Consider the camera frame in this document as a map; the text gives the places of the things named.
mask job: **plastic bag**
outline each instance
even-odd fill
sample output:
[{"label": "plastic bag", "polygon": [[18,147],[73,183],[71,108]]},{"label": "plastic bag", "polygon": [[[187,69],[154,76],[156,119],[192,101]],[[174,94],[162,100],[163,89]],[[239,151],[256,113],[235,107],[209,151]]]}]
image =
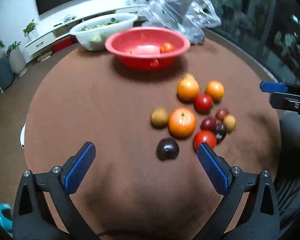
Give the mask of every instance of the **plastic bag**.
[{"label": "plastic bag", "polygon": [[151,0],[140,12],[148,19],[142,26],[175,30],[184,34],[191,44],[204,42],[202,28],[221,25],[210,0]]}]

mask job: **white bowl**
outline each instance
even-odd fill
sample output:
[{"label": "white bowl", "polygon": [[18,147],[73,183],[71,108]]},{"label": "white bowl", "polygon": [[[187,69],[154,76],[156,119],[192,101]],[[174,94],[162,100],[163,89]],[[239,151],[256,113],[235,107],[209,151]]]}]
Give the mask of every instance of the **white bowl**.
[{"label": "white bowl", "polygon": [[[111,18],[115,18],[118,23],[99,27],[92,30],[81,31],[83,27],[93,27],[94,25],[110,22]],[[105,48],[106,39],[114,33],[125,31],[133,27],[133,23],[138,16],[132,13],[114,13],[99,16],[88,21],[84,21],[74,26],[70,30],[70,34],[74,35],[79,43],[90,51],[103,50]]]}]

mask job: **metal screw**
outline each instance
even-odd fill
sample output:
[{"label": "metal screw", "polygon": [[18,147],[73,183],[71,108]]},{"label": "metal screw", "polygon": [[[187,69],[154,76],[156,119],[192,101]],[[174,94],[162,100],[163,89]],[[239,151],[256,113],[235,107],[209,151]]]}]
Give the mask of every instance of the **metal screw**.
[{"label": "metal screw", "polygon": [[235,173],[235,174],[238,174],[241,172],[240,168],[239,167],[232,167],[232,171]]},{"label": "metal screw", "polygon": [[53,169],[52,169],[52,172],[53,173],[59,173],[61,171],[61,168],[59,166],[55,166]]},{"label": "metal screw", "polygon": [[262,171],[262,175],[265,177],[269,177],[269,171]]},{"label": "metal screw", "polygon": [[30,171],[25,171],[24,173],[23,173],[23,176],[25,176],[25,177],[28,177],[30,175]]}]

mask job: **blue gripper pad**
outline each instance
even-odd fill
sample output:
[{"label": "blue gripper pad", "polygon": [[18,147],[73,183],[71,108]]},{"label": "blue gripper pad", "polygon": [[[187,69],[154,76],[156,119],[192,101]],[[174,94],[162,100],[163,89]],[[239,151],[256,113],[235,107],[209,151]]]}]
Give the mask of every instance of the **blue gripper pad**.
[{"label": "blue gripper pad", "polygon": [[287,93],[288,87],[283,83],[275,83],[275,82],[266,82],[262,81],[260,83],[260,89],[262,92],[266,93]]},{"label": "blue gripper pad", "polygon": [[224,158],[217,156],[207,143],[199,145],[197,157],[217,193],[226,195],[232,182],[229,164]]},{"label": "blue gripper pad", "polygon": [[75,156],[71,156],[62,166],[61,182],[67,195],[77,192],[84,176],[96,157],[96,147],[86,142]]}]

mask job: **red box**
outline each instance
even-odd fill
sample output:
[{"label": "red box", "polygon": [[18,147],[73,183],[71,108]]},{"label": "red box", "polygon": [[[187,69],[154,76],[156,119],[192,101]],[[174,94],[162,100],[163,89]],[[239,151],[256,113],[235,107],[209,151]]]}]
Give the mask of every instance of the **red box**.
[{"label": "red box", "polygon": [[75,36],[72,36],[71,40],[72,40],[72,44],[76,44],[79,42]]},{"label": "red box", "polygon": [[62,41],[59,41],[56,44],[53,44],[52,49],[53,49],[53,52],[57,52],[57,51],[62,50],[66,47],[69,47],[71,45],[72,45],[72,40],[71,40],[71,37],[69,37],[69,38],[66,38]]}]

